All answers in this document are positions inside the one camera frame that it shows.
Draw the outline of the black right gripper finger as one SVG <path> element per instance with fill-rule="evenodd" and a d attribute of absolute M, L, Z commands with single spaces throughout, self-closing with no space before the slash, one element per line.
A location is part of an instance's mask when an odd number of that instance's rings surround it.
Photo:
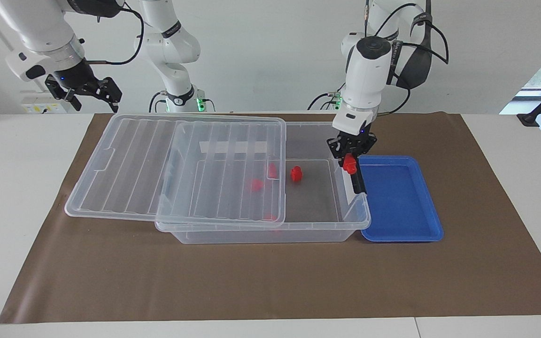
<path fill-rule="evenodd" d="M 113 113 L 117 113 L 122 100 L 122 91 L 111 77 L 100 81 L 100 98 L 105 101 Z"/>
<path fill-rule="evenodd" d="M 81 111 L 82 103 L 77 98 L 74 89 L 69 89 L 68 92 L 66 92 L 66 95 L 64 96 L 64 101 L 68 102 L 75 111 Z"/>

